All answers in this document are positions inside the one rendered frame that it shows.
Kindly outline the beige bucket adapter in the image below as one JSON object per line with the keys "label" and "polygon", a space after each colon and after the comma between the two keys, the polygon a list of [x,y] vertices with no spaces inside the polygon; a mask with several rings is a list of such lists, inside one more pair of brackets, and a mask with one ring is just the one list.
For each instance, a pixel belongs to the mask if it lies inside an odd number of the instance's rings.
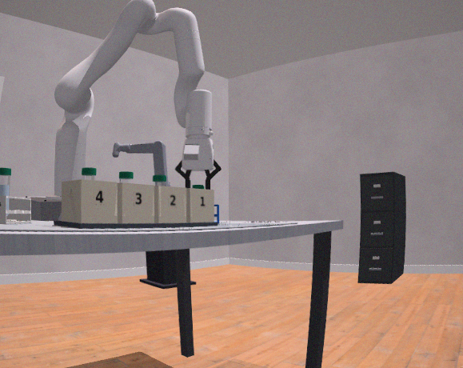
{"label": "beige bucket adapter", "polygon": [[154,186],[154,223],[186,223],[186,188]]}
{"label": "beige bucket adapter", "polygon": [[118,223],[154,223],[154,185],[118,183]]}
{"label": "beige bucket adapter", "polygon": [[186,188],[186,222],[214,222],[214,190]]}
{"label": "beige bucket adapter", "polygon": [[118,183],[62,182],[62,222],[118,223]]}

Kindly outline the white tube rack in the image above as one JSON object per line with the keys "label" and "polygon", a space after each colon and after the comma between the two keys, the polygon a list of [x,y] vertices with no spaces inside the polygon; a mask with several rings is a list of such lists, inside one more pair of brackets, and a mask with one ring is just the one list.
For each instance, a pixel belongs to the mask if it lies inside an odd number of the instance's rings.
{"label": "white tube rack", "polygon": [[[7,198],[10,199],[10,210],[6,210]],[[6,217],[6,214],[10,215]],[[19,223],[31,223],[31,198],[0,196],[0,224]]]}

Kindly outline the green tube cap with orange dot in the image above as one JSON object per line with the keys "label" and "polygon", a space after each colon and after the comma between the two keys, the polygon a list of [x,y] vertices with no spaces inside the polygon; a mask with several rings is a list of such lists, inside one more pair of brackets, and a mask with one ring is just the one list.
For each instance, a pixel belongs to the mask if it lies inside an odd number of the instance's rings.
{"label": "green tube cap with orange dot", "polygon": [[96,168],[82,168],[82,179],[95,180]]}
{"label": "green tube cap with orange dot", "polygon": [[153,175],[154,186],[166,186],[166,175]]}

